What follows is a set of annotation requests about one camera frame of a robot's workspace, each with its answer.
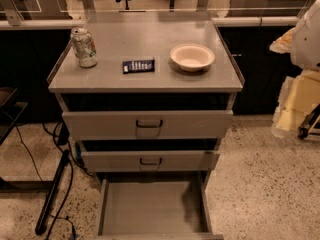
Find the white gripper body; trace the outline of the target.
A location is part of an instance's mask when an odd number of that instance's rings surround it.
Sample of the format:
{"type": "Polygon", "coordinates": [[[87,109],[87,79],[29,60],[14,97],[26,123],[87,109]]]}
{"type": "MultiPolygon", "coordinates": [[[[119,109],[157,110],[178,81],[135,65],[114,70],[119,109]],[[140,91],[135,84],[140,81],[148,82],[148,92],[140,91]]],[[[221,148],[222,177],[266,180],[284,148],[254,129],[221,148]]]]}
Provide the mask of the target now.
{"type": "Polygon", "coordinates": [[[291,61],[302,69],[320,70],[320,0],[312,4],[295,26],[291,61]]]}

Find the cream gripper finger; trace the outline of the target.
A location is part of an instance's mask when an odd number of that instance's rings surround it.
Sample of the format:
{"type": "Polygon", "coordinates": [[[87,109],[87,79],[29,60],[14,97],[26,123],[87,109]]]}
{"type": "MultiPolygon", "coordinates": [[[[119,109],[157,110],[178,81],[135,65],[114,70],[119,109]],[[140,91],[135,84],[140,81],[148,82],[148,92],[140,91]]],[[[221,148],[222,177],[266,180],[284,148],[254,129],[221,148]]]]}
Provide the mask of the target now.
{"type": "Polygon", "coordinates": [[[295,33],[295,28],[291,28],[281,37],[273,41],[269,47],[272,52],[284,54],[290,53],[292,48],[293,36],[295,33]]]}
{"type": "Polygon", "coordinates": [[[280,89],[271,132],[283,138],[298,132],[298,127],[320,104],[320,72],[303,70],[297,77],[286,77],[280,89]]]}

